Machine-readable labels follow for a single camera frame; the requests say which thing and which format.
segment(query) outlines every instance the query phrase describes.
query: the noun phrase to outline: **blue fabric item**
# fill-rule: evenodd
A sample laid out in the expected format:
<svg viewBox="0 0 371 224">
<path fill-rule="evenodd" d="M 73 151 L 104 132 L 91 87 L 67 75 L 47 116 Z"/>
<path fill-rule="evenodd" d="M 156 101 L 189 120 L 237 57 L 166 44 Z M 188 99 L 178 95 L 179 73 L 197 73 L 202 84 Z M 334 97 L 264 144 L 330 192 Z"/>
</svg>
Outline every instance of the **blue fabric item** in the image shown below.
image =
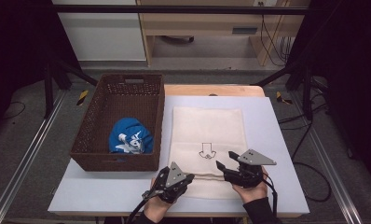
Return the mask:
<svg viewBox="0 0 371 224">
<path fill-rule="evenodd" d="M 109 149 L 112 153 L 152 153 L 153 145 L 153 136 L 134 118 L 117 121 L 109 136 Z"/>
</svg>

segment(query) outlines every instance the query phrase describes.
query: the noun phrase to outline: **beige cloth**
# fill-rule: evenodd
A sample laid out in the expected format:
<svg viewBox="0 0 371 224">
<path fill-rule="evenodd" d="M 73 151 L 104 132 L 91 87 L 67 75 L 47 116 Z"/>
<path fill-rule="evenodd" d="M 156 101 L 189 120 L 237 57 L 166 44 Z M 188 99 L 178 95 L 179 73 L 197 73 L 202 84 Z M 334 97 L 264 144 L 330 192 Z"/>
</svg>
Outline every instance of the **beige cloth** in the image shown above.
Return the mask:
<svg viewBox="0 0 371 224">
<path fill-rule="evenodd" d="M 228 152 L 242 154 L 246 150 L 240 109 L 173 108 L 169 163 L 175 161 L 184 173 L 196 176 L 185 196 L 239 198 L 215 162 L 236 170 L 239 163 L 230 159 Z"/>
</svg>

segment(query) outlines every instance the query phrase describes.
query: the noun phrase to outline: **woven basket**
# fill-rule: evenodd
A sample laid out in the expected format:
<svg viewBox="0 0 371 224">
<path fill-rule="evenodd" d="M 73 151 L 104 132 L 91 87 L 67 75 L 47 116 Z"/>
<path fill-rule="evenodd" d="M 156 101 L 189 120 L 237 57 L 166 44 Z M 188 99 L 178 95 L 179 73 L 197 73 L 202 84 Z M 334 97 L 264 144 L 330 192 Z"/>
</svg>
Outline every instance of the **woven basket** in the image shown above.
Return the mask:
<svg viewBox="0 0 371 224">
<path fill-rule="evenodd" d="M 78 130 L 70 156 L 85 171 L 156 171 L 165 91 L 162 75 L 103 75 Z M 114 124 L 136 118 L 154 137 L 150 154 L 110 153 Z"/>
</svg>

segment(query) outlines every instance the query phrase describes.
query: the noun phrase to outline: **white wall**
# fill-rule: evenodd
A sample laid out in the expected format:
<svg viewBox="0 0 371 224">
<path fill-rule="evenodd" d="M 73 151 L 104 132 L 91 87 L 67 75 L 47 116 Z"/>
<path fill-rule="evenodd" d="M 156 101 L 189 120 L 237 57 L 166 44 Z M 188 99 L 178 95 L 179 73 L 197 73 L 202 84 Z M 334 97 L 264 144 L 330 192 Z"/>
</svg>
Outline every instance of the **white wall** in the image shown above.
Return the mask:
<svg viewBox="0 0 371 224">
<path fill-rule="evenodd" d="M 135 5 L 134 0 L 52 0 L 55 5 Z M 145 61 L 136 13 L 59 13 L 79 61 Z"/>
</svg>

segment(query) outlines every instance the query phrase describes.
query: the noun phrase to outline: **gray floor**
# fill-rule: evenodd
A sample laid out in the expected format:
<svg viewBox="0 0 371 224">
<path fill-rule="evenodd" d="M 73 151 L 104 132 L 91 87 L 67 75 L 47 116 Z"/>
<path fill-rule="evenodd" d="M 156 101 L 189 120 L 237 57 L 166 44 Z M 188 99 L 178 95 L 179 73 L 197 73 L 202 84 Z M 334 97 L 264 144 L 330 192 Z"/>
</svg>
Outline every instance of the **gray floor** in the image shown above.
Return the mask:
<svg viewBox="0 0 371 224">
<path fill-rule="evenodd" d="M 92 77 L 114 72 L 160 72 L 164 74 L 166 83 L 204 83 L 204 84 L 243 84 L 255 83 L 273 74 L 280 67 L 269 63 L 258 65 L 247 37 L 196 37 L 193 43 L 168 42 L 158 39 L 154 60 L 150 67 L 145 63 L 135 62 L 83 62 L 85 72 Z M 84 80 L 70 75 L 73 86 L 69 91 L 54 92 L 65 94 L 63 104 L 58 111 L 49 131 L 44 135 L 44 141 L 36 152 L 33 163 L 16 189 L 12 204 L 5 209 L 6 221 L 34 219 L 36 223 L 48 223 L 48 220 L 60 220 L 62 223 L 82 220 L 84 223 L 94 223 L 94 217 L 59 217 L 47 211 L 53 197 L 53 191 L 58 187 L 70 157 L 69 150 L 76 136 L 78 125 L 83 119 L 83 113 L 88 107 L 93 94 L 93 87 Z M 271 98 L 272 106 L 278 120 L 299 115 L 297 104 L 288 105 L 276 101 L 276 92 L 280 91 L 284 99 L 299 102 L 298 91 L 289 92 L 283 84 L 288 76 L 281 77 L 264 88 L 266 96 Z M 89 90 L 89 95 L 83 105 L 76 105 L 80 92 Z M 37 82 L 31 86 L 19 89 L 13 96 L 14 102 L 22 102 L 25 109 L 12 119 L 4 119 L 0 124 L 0 198 L 5 192 L 11 177 L 17 171 L 22 157 L 34 140 L 34 136 L 42 124 L 45 113 L 44 85 Z M 314 99 L 313 107 L 324 104 L 321 96 Z M 5 117 L 16 115 L 23 109 L 22 104 L 13 104 Z M 341 192 L 334 189 L 330 199 L 324 203 L 308 201 L 310 214 L 298 218 L 284 218 L 285 223 L 371 223 L 371 177 L 361 161 L 348 158 L 346 146 L 340 137 L 335 123 L 330 116 L 320 110 L 314 114 L 312 130 L 333 163 L 340 183 L 350 201 L 357 210 L 362 221 L 347 220 L 341 205 Z M 289 153 L 295 151 L 306 128 L 284 130 L 301 127 L 303 119 L 281 125 L 282 134 Z M 325 172 L 316 149 L 316 138 L 309 135 L 299 149 L 295 160 L 304 162 Z M 304 166 L 295 166 L 304 191 L 311 198 L 323 198 L 328 187 L 323 179 Z"/>
</svg>

